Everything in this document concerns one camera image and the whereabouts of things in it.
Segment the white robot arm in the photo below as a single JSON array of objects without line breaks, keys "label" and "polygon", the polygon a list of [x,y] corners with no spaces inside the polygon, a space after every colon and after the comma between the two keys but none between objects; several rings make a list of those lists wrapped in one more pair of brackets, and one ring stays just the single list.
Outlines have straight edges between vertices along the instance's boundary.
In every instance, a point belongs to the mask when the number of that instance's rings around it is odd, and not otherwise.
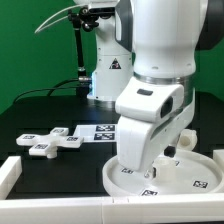
[{"label": "white robot arm", "polygon": [[115,9],[116,41],[135,54],[133,74],[122,90],[92,75],[90,96],[116,101],[117,155],[103,176],[120,167],[153,172],[159,154],[177,139],[194,115],[195,50],[206,20],[222,0],[80,0],[87,10]]}]

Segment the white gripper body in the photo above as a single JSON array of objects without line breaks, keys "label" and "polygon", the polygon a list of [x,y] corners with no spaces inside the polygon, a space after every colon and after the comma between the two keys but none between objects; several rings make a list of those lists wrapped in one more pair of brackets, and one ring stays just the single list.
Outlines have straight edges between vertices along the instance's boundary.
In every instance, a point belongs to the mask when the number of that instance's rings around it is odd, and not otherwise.
[{"label": "white gripper body", "polygon": [[117,124],[119,164],[137,172],[151,168],[153,161],[192,121],[195,97],[157,123],[135,120],[120,115]]}]

